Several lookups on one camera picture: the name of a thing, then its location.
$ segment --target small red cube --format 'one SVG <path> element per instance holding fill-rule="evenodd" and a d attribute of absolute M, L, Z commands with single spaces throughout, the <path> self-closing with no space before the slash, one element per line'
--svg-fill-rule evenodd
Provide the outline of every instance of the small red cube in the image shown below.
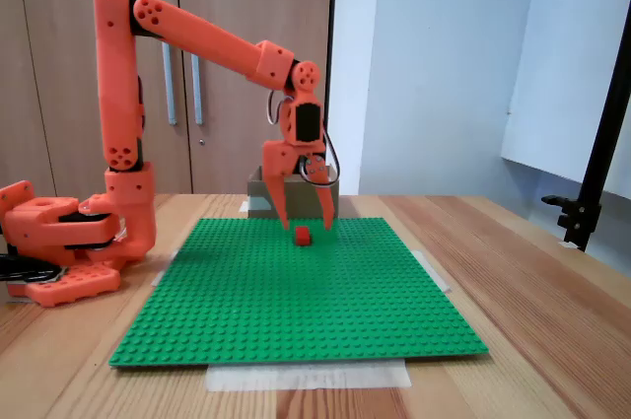
<path fill-rule="evenodd" d="M 309 227 L 296 227 L 296 245 L 309 246 L 312 244 L 312 234 L 309 233 Z"/>

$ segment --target robotic arm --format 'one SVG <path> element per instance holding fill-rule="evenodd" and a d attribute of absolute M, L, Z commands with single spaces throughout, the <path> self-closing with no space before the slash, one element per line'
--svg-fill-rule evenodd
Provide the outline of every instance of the robotic arm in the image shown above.
<path fill-rule="evenodd" d="M 140 139 L 144 111 L 139 102 L 134 36 L 151 36 L 238 72 L 271 91 L 285 92 L 276 119 L 284 139 L 264 144 L 263 180 L 287 229 L 284 178 L 299 162 L 303 178 L 316 187 L 324 224 L 330 228 L 334 207 L 329 188 L 335 181 L 329 182 L 324 160 L 317 155 L 324 152 L 323 140 L 328 137 L 323 106 L 314 94 L 320 79 L 314 63 L 299 62 L 292 51 L 270 41 L 251 44 L 164 0 L 94 1 L 104 156 L 111 173 L 143 171 Z"/>
<path fill-rule="evenodd" d="M 0 280 L 36 281 L 12 285 L 10 294 L 43 306 L 72 302 L 118 288 L 118 271 L 141 259 L 156 241 L 154 173 L 143 160 L 145 116 L 136 69 L 135 37 L 150 36 L 197 54 L 270 89 L 267 114 L 279 123 L 283 140 L 263 145 L 263 180 L 283 227 L 289 228 L 284 179 L 296 164 L 315 186 L 329 229 L 334 216 L 324 160 L 330 145 L 323 107 L 314 94 L 320 73 L 310 62 L 270 41 L 251 44 L 163 0 L 94 0 L 99 73 L 99 107 L 104 143 L 105 193 L 79 203 L 71 197 L 35 197 L 28 181 L 0 189 L 0 233 L 9 254 L 0 255 Z M 285 99 L 272 115 L 274 91 Z M 334 150 L 337 174 L 339 164 Z M 124 219 L 124 231 L 121 221 Z M 60 281 L 55 279 L 69 269 Z"/>

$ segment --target wooden cabinet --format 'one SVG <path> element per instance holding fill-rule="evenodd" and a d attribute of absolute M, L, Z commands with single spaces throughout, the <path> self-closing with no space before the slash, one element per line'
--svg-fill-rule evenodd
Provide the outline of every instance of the wooden cabinet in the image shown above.
<path fill-rule="evenodd" d="M 325 74 L 329 0 L 179 0 L 191 13 L 250 42 L 269 39 L 314 61 Z M 190 55 L 184 54 L 193 190 L 245 193 L 261 164 L 262 144 L 277 139 L 267 123 L 268 91 L 217 65 L 200 62 L 203 124 L 195 122 Z M 324 100 L 324 78 L 318 96 Z"/>
<path fill-rule="evenodd" d="M 83 199 L 103 192 L 93 0 L 24 1 L 57 195 Z M 171 126 L 161 45 L 138 37 L 136 47 L 147 115 L 143 148 L 155 163 L 156 190 L 190 192 L 181 53 L 172 52 L 180 124 Z"/>
<path fill-rule="evenodd" d="M 167 1 L 251 42 L 277 42 L 298 59 L 315 61 L 324 75 L 329 0 Z M 1 5 L 11 13 L 0 17 L 0 186 L 29 177 L 37 193 L 56 189 L 57 195 L 83 199 L 102 192 L 106 162 L 93 0 L 2 0 Z M 138 37 L 137 56 L 147 116 L 143 149 L 145 160 L 154 163 L 157 191 L 245 192 L 247 177 L 261 163 L 263 141 L 280 137 L 265 117 L 267 91 L 200 60 L 203 123 L 198 124 L 190 55 L 172 48 L 177 124 L 170 125 L 162 45 Z"/>
<path fill-rule="evenodd" d="M 0 187 L 22 179 L 54 195 L 22 0 L 0 0 Z"/>

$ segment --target cardboard box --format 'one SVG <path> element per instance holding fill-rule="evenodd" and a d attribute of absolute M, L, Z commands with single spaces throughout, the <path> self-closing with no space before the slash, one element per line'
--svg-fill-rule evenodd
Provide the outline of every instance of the cardboard box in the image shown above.
<path fill-rule="evenodd" d="M 335 179 L 335 170 L 327 166 L 329 179 Z M 331 187 L 335 217 L 338 214 L 339 181 Z M 287 199 L 287 216 L 290 219 L 321 219 L 322 208 L 319 205 L 316 188 L 304 182 L 300 175 L 285 178 L 285 197 Z M 247 217 L 259 219 L 277 219 L 278 213 L 272 204 L 267 187 L 262 180 L 262 169 L 259 166 L 247 181 Z"/>

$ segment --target cabinet handle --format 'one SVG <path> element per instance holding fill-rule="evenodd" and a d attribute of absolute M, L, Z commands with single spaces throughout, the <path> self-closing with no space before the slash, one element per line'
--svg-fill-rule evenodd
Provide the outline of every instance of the cabinet handle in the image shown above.
<path fill-rule="evenodd" d="M 165 84 L 167 85 L 167 117 L 169 125 L 177 125 L 174 100 L 174 77 L 171 71 L 171 47 L 162 43 L 162 58 L 165 61 Z"/>
<path fill-rule="evenodd" d="M 199 87 L 199 57 L 190 55 L 190 62 L 193 65 L 193 98 L 195 102 L 195 123 L 204 124 L 204 116 L 201 111 L 201 90 Z"/>

